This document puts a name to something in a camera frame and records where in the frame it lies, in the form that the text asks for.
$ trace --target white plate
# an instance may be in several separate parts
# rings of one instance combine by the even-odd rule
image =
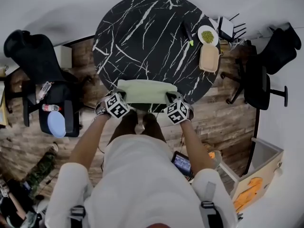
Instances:
[[[201,43],[207,44],[207,42],[204,41],[203,37],[201,36],[203,31],[206,31],[206,30],[210,31],[212,33],[213,37],[214,37],[213,41],[209,44],[216,46],[218,44],[218,41],[219,41],[219,36],[218,36],[217,32],[214,30],[214,28],[212,28],[208,25],[203,25],[203,26],[199,27],[199,30],[198,30],[199,40],[201,41]]]

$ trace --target white shirt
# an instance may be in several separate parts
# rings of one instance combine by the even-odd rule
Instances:
[[[201,170],[192,186],[171,163],[166,143],[146,135],[124,135],[104,154],[102,180],[93,189],[86,168],[61,167],[46,214],[49,228],[68,228],[70,209],[84,205],[83,227],[146,228],[162,223],[171,228],[203,228],[200,199],[208,181],[216,184],[213,202],[231,226],[237,224],[233,203],[219,174]]]

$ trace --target black marble tabletop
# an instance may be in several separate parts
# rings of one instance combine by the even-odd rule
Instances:
[[[188,43],[181,23],[185,21],[194,40]],[[107,89],[119,79],[149,79],[177,86],[188,103],[198,101],[218,74],[199,68],[197,36],[208,17],[187,0],[123,0],[101,20],[94,38],[96,71]],[[132,104],[141,110],[160,112],[164,105]]]

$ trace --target white wall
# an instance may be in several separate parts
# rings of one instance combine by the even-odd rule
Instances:
[[[53,44],[91,36],[105,13],[121,0],[0,0],[0,45],[15,29],[43,33]],[[205,14],[247,23],[247,37],[270,22],[304,26],[304,0],[189,0]],[[3,57],[0,47],[0,58]]]
[[[304,28],[296,32],[304,43]],[[257,134],[284,149],[283,175],[275,177],[265,196],[245,210],[242,228],[292,228],[304,213],[304,47],[297,53],[295,60],[270,76],[271,88],[288,87],[288,107],[282,97],[271,95],[269,109],[260,112]]]

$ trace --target plastic bottle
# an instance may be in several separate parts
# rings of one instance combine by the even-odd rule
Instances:
[[[45,97],[51,86],[52,84],[48,81],[42,86],[37,96],[37,100],[36,100],[37,104]]]
[[[45,112],[58,112],[61,110],[61,107],[55,104],[43,104],[42,105],[42,110]]]

